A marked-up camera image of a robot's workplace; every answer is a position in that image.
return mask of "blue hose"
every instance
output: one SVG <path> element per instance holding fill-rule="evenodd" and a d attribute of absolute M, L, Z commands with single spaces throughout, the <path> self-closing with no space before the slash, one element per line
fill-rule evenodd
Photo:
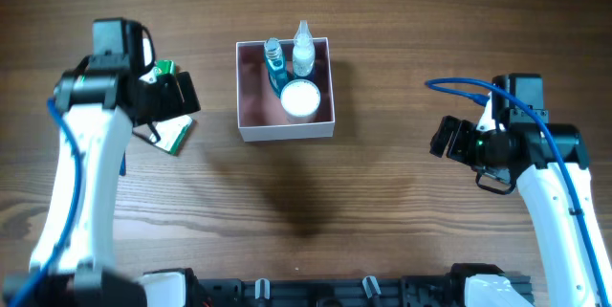
<path fill-rule="evenodd" d="M 24 302 L 34 293 L 36 287 L 47 277 L 49 274 L 49 269 L 52 265 L 57 261 L 59 256 L 61 255 L 64 247 L 66 246 L 66 242 L 68 241 L 68 236 L 73 228 L 73 224 L 75 222 L 75 217 L 77 216 L 77 205 L 78 199 L 80 197 L 80 182 L 82 175 L 82 161 L 80 157 L 80 151 L 78 150 L 77 140 L 75 136 L 70 131 L 68 124 L 61 118 L 57 110 L 55 109 L 55 102 L 53 99 L 47 100 L 47 108 L 49 109 L 49 114 L 54 119 L 55 123 L 61 131 L 66 135 L 66 139 L 70 143 L 72 147 L 72 155 L 75 160 L 75 189 L 73 191 L 73 199 L 70 203 L 70 209 L 68 210 L 68 217 L 66 217 L 66 224 L 64 225 L 64 229 L 59 235 L 59 240 L 55 244 L 51 255 L 49 256 L 49 260 L 42 266 L 42 268 L 33 276 L 28 279 L 26 284 L 17 292 L 17 294 L 11 299 L 10 307 L 18 307 L 22 306 Z"/>
<path fill-rule="evenodd" d="M 574 186 L 574 183 L 572 183 L 570 172 L 567 170 L 567 166 L 565 165 L 565 162 L 563 161 L 563 158 L 561 157 L 561 153 L 558 151 L 557 145 L 555 144 L 555 140 L 553 139 L 553 135 L 548 130 L 548 127 L 546 126 L 546 124 L 524 102 L 522 102 L 515 96 L 511 95 L 510 93 L 500 89 L 499 87 L 491 83 L 485 82 L 485 81 L 481 81 L 475 78 L 448 77 L 448 78 L 431 79 L 429 81 L 426 81 L 425 85 L 431 89 L 439 90 L 441 87 L 438 87 L 435 85 L 443 84 L 443 83 L 465 83 L 465 84 L 470 84 L 474 86 L 484 87 L 490 90 L 491 92 L 497 94 L 498 96 L 501 96 L 507 99 L 509 102 L 511 102 L 516 107 L 521 109 L 521 111 L 524 111 L 527 115 L 529 115 L 529 117 L 531 117 L 535 121 L 540 131 L 544 134 L 544 137 L 546 138 L 546 142 L 548 142 L 548 145 L 550 146 L 551 151 L 553 152 L 553 155 L 555 156 L 555 159 L 557 160 L 558 167 L 561 170 L 561 175 L 563 176 L 563 180 L 565 181 L 565 184 L 567 185 L 567 191 L 570 195 L 570 198 L 572 199 L 572 205 L 574 205 L 574 210 L 578 211 L 576 218 L 578 220 L 580 233 L 582 235 L 582 242 L 584 243 L 584 248 L 586 249 L 586 252 L 588 254 L 589 262 L 591 263 L 591 269 L 593 271 L 593 276 L 595 277 L 595 282 L 597 284 L 597 288 L 601 295 L 601 302 L 603 303 L 604 307 L 610 307 L 610 301 L 608 300 L 608 294 L 605 290 L 605 286 L 603 285 L 603 277 L 601 275 L 600 265 L 597 261 L 597 257 L 595 256 L 595 249 L 593 248 L 593 242 L 591 241 L 591 237 L 589 235 L 588 229 L 586 228 L 584 212 L 581 212 L 582 206 L 580 205 L 580 198 L 578 197 L 578 194 L 576 193 L 576 188 Z"/>

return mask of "open box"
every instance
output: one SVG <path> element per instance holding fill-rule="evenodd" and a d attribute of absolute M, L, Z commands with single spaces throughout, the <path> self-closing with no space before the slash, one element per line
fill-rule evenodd
<path fill-rule="evenodd" d="M 238 89 L 238 130 L 245 142 L 309 139 L 334 136 L 336 116 L 332 70 L 327 38 L 313 39 L 315 44 L 315 85 L 321 103 L 312 123 L 289 124 L 280 99 L 268 80 L 264 61 L 265 41 L 236 43 L 236 84 Z M 287 59 L 287 71 L 293 72 L 294 41 L 280 41 Z"/>

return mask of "bottle nozzle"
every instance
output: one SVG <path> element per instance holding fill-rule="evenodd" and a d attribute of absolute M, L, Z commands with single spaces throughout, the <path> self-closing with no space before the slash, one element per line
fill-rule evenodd
<path fill-rule="evenodd" d="M 294 44 L 296 46 L 311 45 L 313 43 L 313 36 L 308 31 L 308 23 L 306 20 L 299 22 L 299 28 L 294 37 Z"/>

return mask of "wood grain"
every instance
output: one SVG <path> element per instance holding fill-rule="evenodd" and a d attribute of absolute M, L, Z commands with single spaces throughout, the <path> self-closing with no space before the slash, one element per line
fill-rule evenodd
<path fill-rule="evenodd" d="M 428 154 L 469 101 L 432 77 L 544 76 L 552 121 L 579 127 L 612 248 L 612 0 L 2 0 L 0 274 L 27 268 L 55 177 L 45 99 L 91 52 L 95 18 L 146 24 L 158 56 L 189 70 L 202 112 L 180 157 L 138 140 L 120 179 L 115 238 L 130 275 L 268 278 L 442 274 L 490 262 L 546 285 L 517 194 L 478 189 L 466 166 Z M 337 126 L 330 140 L 243 143 L 235 42 L 291 38 L 300 19 L 330 40 Z"/>

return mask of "clear plastic bottle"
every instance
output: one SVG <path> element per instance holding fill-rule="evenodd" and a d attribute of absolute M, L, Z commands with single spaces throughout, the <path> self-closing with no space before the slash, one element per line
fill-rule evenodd
<path fill-rule="evenodd" d="M 264 44 L 264 58 L 266 59 L 270 85 L 276 96 L 280 98 L 280 92 L 289 83 L 289 76 L 287 75 L 287 61 L 278 39 L 270 38 L 266 40 Z"/>
<path fill-rule="evenodd" d="M 315 80 L 315 45 L 306 20 L 299 22 L 294 37 L 294 77 Z"/>

